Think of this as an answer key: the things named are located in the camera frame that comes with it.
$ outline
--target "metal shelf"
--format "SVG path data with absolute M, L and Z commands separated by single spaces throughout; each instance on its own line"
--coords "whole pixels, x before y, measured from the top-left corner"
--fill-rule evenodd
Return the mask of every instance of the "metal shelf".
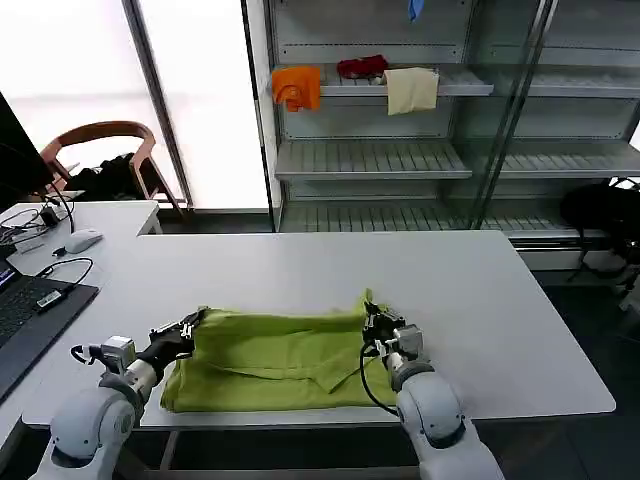
M 436 200 L 290 202 L 281 232 L 439 231 L 463 228 Z
M 466 152 L 479 169 L 486 165 L 487 143 L 471 146 Z M 516 140 L 500 172 L 500 179 L 615 176 L 640 176 L 640 152 L 625 141 Z
M 335 64 L 325 63 L 316 66 L 320 68 L 321 72 L 320 95 L 323 97 L 387 96 L 386 85 L 379 85 L 373 79 L 349 80 L 338 75 Z M 424 65 L 424 67 L 433 68 L 432 65 Z M 478 97 L 491 95 L 493 92 L 493 85 L 483 82 L 470 70 L 459 65 L 447 68 L 440 67 L 439 71 L 438 96 L 440 97 Z
M 283 142 L 276 177 L 280 180 L 404 180 L 471 177 L 446 141 Z
M 507 94 L 513 76 L 498 74 L 496 90 Z M 538 66 L 530 97 L 640 98 L 640 69 Z
M 483 230 L 500 230 L 512 239 L 578 239 L 577 230 L 560 215 L 559 199 L 493 199 L 482 223 Z M 598 230 L 585 236 L 606 236 Z

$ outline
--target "computer mouse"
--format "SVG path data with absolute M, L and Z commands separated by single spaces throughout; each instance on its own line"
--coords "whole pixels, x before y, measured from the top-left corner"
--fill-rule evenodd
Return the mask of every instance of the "computer mouse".
M 84 252 L 94 243 L 102 240 L 102 233 L 93 228 L 78 230 L 69 236 L 67 243 L 64 245 L 66 253 Z

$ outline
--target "chair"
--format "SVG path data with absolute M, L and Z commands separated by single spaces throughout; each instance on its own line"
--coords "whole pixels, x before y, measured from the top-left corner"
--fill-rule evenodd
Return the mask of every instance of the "chair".
M 67 169 L 58 161 L 57 157 L 60 150 L 70 145 L 108 137 L 137 137 L 142 139 L 142 145 L 140 145 L 138 151 L 133 154 L 129 162 L 129 168 L 131 169 L 131 174 L 133 175 L 138 190 L 144 198 L 148 200 L 152 200 L 158 193 L 164 193 L 171 205 L 173 205 L 173 208 L 184 218 L 184 212 L 178 205 L 178 202 L 167 186 L 167 182 L 164 180 L 164 177 L 151 157 L 151 150 L 156 144 L 155 137 L 148 127 L 137 122 L 114 121 L 92 123 L 69 130 L 67 133 L 63 133 L 55 138 L 40 152 L 40 155 L 54 176 L 56 176 L 56 180 L 54 181 L 56 187 L 64 187 L 71 178 Z

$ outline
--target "green cloth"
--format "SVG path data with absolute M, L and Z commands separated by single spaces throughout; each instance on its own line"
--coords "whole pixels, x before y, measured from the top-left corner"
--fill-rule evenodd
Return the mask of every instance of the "green cloth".
M 173 412 L 371 406 L 358 372 L 365 319 L 362 301 L 352 312 L 317 316 L 207 309 L 193 357 L 177 361 L 161 405 Z M 365 362 L 374 395 L 393 405 L 382 362 Z

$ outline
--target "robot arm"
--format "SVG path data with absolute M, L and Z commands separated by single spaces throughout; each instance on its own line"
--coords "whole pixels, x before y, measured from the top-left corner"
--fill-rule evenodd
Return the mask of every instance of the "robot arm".
M 133 341 L 111 337 L 102 345 L 74 347 L 82 363 L 106 368 L 97 388 L 69 399 L 51 422 L 51 439 L 32 480 L 111 480 L 122 445 L 144 413 L 164 369 L 194 349 L 192 332 L 201 312 L 158 330 L 136 355 Z
M 371 346 L 370 356 L 382 357 L 389 372 L 391 388 L 398 394 L 397 410 L 391 412 L 398 415 L 409 434 L 420 461 L 420 477 L 504 480 L 496 459 L 463 414 L 453 389 L 424 355 L 420 329 L 407 326 L 392 311 L 382 311 L 373 304 L 366 306 L 365 346 Z M 361 374 L 370 394 L 363 371 Z
M 467 419 L 451 386 L 423 353 L 422 332 L 393 312 L 367 304 L 361 377 L 367 393 L 363 356 L 381 356 L 397 415 L 420 461 L 423 480 L 504 480 L 495 458 Z M 51 439 L 32 480 L 110 480 L 122 445 L 138 424 L 151 390 L 164 369 L 194 349 L 193 329 L 201 312 L 153 330 L 151 344 L 135 354 L 133 341 L 111 337 L 102 345 L 74 347 L 83 363 L 106 367 L 97 388 L 79 392 L 55 415 Z

